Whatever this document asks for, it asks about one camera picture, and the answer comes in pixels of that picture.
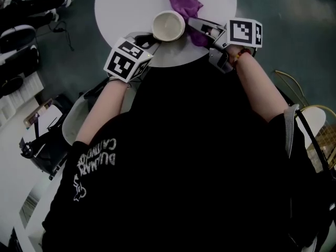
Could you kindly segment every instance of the black and white fiducial marker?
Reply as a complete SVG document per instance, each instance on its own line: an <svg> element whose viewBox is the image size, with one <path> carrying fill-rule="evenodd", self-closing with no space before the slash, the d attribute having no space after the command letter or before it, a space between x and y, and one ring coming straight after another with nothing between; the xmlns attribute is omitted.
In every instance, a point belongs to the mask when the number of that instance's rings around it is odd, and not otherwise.
<svg viewBox="0 0 336 252"><path fill-rule="evenodd" d="M140 76L149 65L153 55L137 45L119 38L109 55L104 70L124 82Z"/></svg>
<svg viewBox="0 0 336 252"><path fill-rule="evenodd" d="M263 25L253 19L234 18L227 22L227 42L229 44L261 48L263 45Z"/></svg>

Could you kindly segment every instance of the white shelf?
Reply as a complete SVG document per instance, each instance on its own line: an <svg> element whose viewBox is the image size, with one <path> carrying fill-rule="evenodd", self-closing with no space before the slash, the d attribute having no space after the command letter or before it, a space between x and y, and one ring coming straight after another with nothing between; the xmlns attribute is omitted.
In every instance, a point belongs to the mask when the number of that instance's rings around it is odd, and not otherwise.
<svg viewBox="0 0 336 252"><path fill-rule="evenodd" d="M20 89L0 99L0 130L15 115L17 110L43 90L37 72L24 79Z"/></svg>

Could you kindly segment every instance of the purple cloth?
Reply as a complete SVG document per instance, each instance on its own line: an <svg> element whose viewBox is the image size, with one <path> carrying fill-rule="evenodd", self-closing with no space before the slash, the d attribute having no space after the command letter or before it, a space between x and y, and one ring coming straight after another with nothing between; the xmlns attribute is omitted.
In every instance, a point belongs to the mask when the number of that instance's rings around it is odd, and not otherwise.
<svg viewBox="0 0 336 252"><path fill-rule="evenodd" d="M203 4L198 0L170 0L170 3L172 8L182 15L186 23L190 17L197 17L198 10L203 7ZM208 39L205 35L187 25L186 30L195 46L204 47L207 45Z"/></svg>

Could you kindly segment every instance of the hand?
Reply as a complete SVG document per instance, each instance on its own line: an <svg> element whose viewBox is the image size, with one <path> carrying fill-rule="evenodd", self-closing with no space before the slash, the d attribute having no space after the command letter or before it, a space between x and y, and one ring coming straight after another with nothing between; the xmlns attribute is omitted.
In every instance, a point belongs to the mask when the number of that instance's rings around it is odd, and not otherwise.
<svg viewBox="0 0 336 252"><path fill-rule="evenodd" d="M232 64L237 54L243 49L243 46L230 45L225 50L229 54L229 62Z"/></svg>

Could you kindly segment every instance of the white cup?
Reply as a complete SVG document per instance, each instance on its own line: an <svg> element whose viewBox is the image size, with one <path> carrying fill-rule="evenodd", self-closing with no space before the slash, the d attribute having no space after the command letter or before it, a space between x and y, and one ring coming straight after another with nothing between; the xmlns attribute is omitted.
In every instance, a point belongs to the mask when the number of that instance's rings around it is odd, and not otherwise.
<svg viewBox="0 0 336 252"><path fill-rule="evenodd" d="M185 21L176 11L163 11L156 15L152 24L153 36L161 41L178 40L184 33Z"/></svg>

